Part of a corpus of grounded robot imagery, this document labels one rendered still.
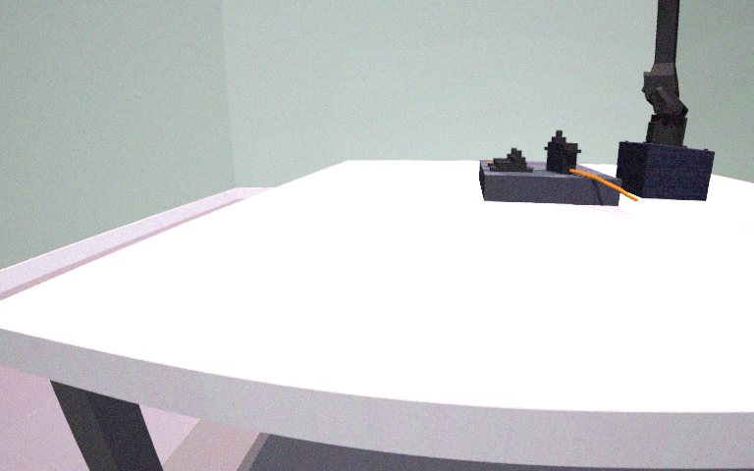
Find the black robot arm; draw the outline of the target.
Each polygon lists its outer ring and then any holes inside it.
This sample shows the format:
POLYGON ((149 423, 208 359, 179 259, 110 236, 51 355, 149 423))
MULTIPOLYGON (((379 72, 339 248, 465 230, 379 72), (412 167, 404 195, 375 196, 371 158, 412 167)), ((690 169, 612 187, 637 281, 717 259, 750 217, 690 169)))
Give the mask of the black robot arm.
POLYGON ((683 145, 688 112, 679 100, 675 58, 679 0, 658 0, 655 61, 651 72, 643 72, 646 100, 654 113, 648 123, 646 141, 659 145, 683 145))

